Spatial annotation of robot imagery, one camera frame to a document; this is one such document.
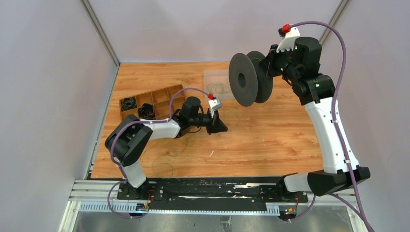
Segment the wooden organizer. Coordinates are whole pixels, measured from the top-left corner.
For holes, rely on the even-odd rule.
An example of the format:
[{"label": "wooden organizer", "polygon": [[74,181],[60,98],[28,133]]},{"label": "wooden organizer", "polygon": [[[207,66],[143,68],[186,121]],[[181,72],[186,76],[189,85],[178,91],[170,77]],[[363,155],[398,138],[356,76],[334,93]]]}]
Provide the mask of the wooden organizer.
[{"label": "wooden organizer", "polygon": [[[178,91],[183,89],[182,85],[170,86],[167,88],[157,89],[151,92],[146,92],[138,94],[135,96],[130,96],[127,98],[134,97],[136,99],[136,108],[122,111],[121,105],[122,101],[125,99],[119,100],[119,110],[121,113],[121,119],[124,120],[128,115],[135,115],[138,118],[138,108],[140,108],[144,103],[154,105],[155,119],[166,119],[169,117],[169,101],[172,96]],[[172,102],[172,111],[182,108],[182,104],[187,99],[184,92],[179,93]]]}]

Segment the perforated metal strip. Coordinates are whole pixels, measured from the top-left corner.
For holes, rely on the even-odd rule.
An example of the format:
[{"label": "perforated metal strip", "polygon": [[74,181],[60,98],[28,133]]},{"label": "perforated metal strip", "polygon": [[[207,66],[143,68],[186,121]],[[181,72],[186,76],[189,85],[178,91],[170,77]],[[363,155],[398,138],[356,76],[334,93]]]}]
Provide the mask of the perforated metal strip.
[{"label": "perforated metal strip", "polygon": [[[137,213],[137,203],[113,202],[114,211],[118,213]],[[267,205],[266,211],[217,211],[217,210],[158,210],[151,209],[151,214],[200,214],[200,215],[255,215],[279,216],[279,206]],[[110,212],[107,202],[81,202],[80,212]]]}]

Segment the gray disc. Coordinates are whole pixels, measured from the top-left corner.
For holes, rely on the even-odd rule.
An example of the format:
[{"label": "gray disc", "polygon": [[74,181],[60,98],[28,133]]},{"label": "gray disc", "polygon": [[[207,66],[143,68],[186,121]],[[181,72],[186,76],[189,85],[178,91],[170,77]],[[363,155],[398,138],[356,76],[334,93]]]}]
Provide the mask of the gray disc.
[{"label": "gray disc", "polygon": [[242,106],[250,106],[258,94],[258,78],[252,61],[243,53],[235,54],[229,64],[229,85]]},{"label": "gray disc", "polygon": [[264,103],[269,99],[273,89],[273,78],[267,77],[266,73],[259,67],[259,61],[263,60],[265,56],[261,52],[251,51],[247,54],[247,57],[252,61],[258,77],[258,94],[255,102]]}]

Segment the wooden tabletop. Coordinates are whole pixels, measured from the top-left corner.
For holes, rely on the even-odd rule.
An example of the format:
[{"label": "wooden tabletop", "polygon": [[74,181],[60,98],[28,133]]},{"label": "wooden tabletop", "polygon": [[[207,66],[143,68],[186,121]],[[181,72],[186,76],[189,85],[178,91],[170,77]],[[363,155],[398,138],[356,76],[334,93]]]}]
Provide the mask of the wooden tabletop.
[{"label": "wooden tabletop", "polygon": [[[182,84],[204,89],[204,70],[228,69],[228,62],[121,64],[108,109],[92,178],[121,177],[104,142],[121,122],[119,100],[159,88]],[[204,109],[204,95],[199,97]],[[219,110],[228,132],[208,135],[203,128],[180,139],[150,141],[141,157],[148,177],[266,176],[322,169],[315,130],[291,87],[274,78],[270,99],[242,107],[222,101]]]}]

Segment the transparent container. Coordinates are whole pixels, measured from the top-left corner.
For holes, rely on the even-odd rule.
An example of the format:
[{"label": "transparent container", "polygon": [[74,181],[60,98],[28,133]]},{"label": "transparent container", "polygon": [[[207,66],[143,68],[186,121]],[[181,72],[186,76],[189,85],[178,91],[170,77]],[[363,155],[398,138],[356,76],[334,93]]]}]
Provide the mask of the transparent container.
[{"label": "transparent container", "polygon": [[229,85],[228,70],[205,70],[204,91],[212,93],[220,100],[235,99]]}]

